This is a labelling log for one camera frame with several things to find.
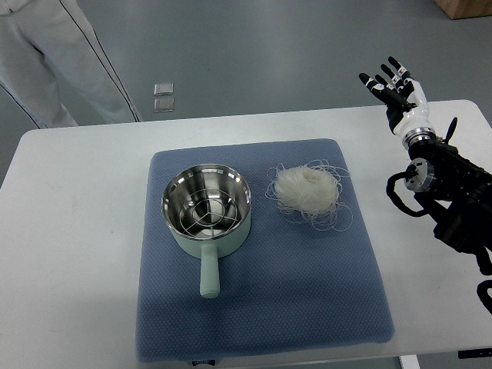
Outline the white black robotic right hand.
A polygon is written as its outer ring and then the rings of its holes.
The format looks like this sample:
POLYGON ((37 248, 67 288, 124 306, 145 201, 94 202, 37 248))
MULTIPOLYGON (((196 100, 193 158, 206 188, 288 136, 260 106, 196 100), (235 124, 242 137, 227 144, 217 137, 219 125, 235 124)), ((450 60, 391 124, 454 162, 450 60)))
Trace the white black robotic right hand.
POLYGON ((389 129, 393 135, 403 138, 416 128, 429 128, 429 107, 421 84, 396 58, 389 56, 390 65, 381 64, 387 76, 358 75, 366 89, 386 106, 389 129))

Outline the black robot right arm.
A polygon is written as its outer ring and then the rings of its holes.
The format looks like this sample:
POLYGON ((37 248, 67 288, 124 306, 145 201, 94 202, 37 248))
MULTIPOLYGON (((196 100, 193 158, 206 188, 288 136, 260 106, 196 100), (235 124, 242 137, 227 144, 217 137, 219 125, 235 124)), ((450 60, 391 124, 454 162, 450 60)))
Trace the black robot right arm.
POLYGON ((474 255, 481 274, 491 276, 491 174, 449 144, 456 127, 454 118, 444 138, 429 127, 405 132, 411 162, 389 177, 386 194, 405 214, 430 216, 436 239, 474 255))

